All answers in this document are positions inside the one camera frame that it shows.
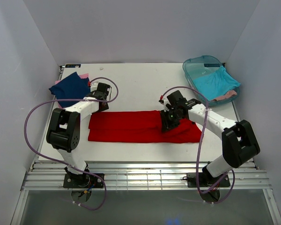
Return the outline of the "red t shirt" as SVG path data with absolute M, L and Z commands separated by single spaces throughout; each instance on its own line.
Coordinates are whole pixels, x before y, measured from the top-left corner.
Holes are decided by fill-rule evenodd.
M 198 143 L 200 137 L 201 130 L 188 119 L 163 133 L 158 111 L 97 112 L 89 121 L 90 142 Z

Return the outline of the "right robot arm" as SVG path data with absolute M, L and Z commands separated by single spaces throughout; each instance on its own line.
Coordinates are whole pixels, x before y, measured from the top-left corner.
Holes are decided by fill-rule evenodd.
M 198 187 L 208 187 L 220 182 L 227 172 L 239 168 L 260 153 L 260 147 L 250 122 L 227 119 L 196 99 L 187 100 L 180 91 L 167 97 L 162 95 L 159 102 L 162 132 L 177 128 L 181 120 L 187 119 L 203 126 L 220 138 L 222 154 L 214 161 L 196 171 L 195 182 Z

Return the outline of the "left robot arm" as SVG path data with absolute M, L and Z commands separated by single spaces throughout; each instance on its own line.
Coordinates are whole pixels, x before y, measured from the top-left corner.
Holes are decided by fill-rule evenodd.
M 107 110 L 107 97 L 111 86 L 101 82 L 90 85 L 91 92 L 82 101 L 76 101 L 66 108 L 52 111 L 46 141 L 63 157 L 66 173 L 71 178 L 82 179 L 88 170 L 77 148 L 80 141 L 81 121 L 96 112 Z

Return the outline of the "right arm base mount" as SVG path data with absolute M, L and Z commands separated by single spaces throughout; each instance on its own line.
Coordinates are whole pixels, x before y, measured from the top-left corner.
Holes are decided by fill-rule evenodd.
M 199 173 L 199 186 L 200 187 L 211 187 L 214 183 L 216 183 L 221 176 L 218 176 L 216 178 L 208 178 L 206 175 L 204 175 L 202 172 Z M 187 186 L 189 188 L 195 188 L 196 187 L 196 173 L 195 172 L 190 172 L 187 173 L 186 176 L 182 178 L 182 180 L 185 180 L 187 182 Z M 228 188 L 230 187 L 230 180 L 228 175 L 225 175 L 225 177 L 219 182 L 217 187 L 220 188 Z

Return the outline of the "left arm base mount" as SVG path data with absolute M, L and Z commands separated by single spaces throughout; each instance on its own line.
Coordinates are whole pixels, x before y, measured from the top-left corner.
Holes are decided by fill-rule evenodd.
M 104 179 L 104 173 L 96 173 L 96 176 L 88 174 L 66 174 L 64 177 L 63 188 L 103 188 L 102 179 Z

